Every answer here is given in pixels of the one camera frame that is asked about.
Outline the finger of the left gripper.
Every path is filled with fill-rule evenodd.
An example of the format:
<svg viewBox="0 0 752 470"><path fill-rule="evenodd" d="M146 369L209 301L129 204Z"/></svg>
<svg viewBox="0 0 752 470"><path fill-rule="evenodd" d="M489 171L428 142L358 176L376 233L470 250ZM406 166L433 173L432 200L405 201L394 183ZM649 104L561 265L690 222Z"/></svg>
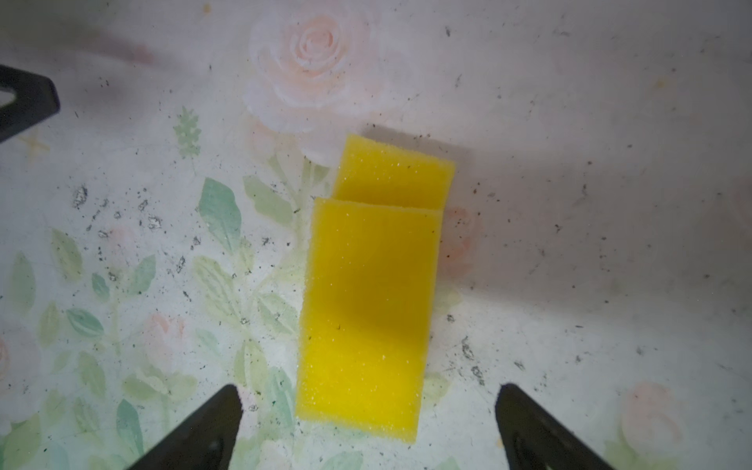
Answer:
<svg viewBox="0 0 752 470"><path fill-rule="evenodd" d="M1 142L60 112L57 88L46 76L1 66L1 90L14 95L1 106Z"/></svg>

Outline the yellow top stack sponge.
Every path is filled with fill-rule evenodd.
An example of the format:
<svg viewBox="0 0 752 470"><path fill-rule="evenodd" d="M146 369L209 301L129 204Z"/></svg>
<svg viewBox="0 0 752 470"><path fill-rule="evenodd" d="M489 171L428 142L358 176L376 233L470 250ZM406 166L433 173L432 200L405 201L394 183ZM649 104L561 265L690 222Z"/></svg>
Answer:
<svg viewBox="0 0 752 470"><path fill-rule="evenodd" d="M297 417L415 442L442 224L441 211L315 202Z"/></svg>

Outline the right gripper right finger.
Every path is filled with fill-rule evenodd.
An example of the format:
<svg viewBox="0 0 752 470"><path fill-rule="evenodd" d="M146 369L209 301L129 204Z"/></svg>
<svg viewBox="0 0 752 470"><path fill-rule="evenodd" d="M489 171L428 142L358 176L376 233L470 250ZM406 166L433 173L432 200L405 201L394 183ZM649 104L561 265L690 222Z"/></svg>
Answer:
<svg viewBox="0 0 752 470"><path fill-rule="evenodd" d="M513 383L501 386L495 420L511 470L612 470L602 457Z"/></svg>

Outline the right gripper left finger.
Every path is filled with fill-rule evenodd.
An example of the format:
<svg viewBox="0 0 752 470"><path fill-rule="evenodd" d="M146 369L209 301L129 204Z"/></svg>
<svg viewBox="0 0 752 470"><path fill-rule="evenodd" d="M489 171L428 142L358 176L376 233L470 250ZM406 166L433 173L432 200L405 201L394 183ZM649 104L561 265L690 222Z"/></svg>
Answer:
<svg viewBox="0 0 752 470"><path fill-rule="evenodd" d="M242 416L238 390L227 384L130 469L228 469Z"/></svg>

